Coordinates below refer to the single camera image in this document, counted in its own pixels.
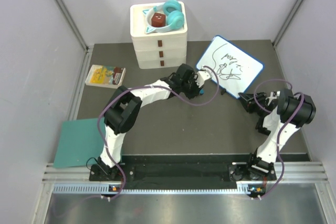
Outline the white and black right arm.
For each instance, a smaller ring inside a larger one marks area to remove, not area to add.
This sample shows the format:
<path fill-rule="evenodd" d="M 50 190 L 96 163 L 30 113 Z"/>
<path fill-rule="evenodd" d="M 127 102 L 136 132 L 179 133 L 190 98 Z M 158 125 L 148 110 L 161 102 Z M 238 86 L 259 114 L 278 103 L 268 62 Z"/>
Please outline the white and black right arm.
<path fill-rule="evenodd" d="M 275 180 L 274 163 L 291 136 L 311 123 L 316 106 L 311 96 L 295 94 L 287 88 L 256 94 L 240 93 L 239 100 L 248 113 L 257 113 L 256 130 L 267 135 L 265 142 L 251 153 L 245 166 L 238 165 L 235 174 L 251 180 Z"/>

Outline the blue-framed whiteboard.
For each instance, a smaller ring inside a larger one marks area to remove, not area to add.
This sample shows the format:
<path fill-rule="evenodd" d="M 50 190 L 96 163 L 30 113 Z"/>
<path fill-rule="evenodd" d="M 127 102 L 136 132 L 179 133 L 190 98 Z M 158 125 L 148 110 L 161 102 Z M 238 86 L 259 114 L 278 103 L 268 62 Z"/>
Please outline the blue-framed whiteboard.
<path fill-rule="evenodd" d="M 264 64 L 230 41 L 216 35 L 208 45 L 196 68 L 208 66 L 216 72 L 212 80 L 235 98 L 244 93 L 262 72 Z"/>

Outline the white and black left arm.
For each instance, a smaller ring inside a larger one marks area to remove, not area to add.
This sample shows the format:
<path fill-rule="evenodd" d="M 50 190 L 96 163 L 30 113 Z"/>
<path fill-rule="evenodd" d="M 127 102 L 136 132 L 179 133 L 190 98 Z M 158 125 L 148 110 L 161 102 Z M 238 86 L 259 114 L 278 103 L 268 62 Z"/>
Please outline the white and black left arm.
<path fill-rule="evenodd" d="M 193 99 L 210 78 L 206 70 L 195 72 L 189 65 L 182 64 L 176 72 L 153 84 L 139 89 L 128 89 L 125 86 L 117 88 L 103 111 L 104 147 L 91 166 L 89 180 L 110 181 L 117 178 L 125 135 L 134 126 L 142 107 L 180 93 Z"/>

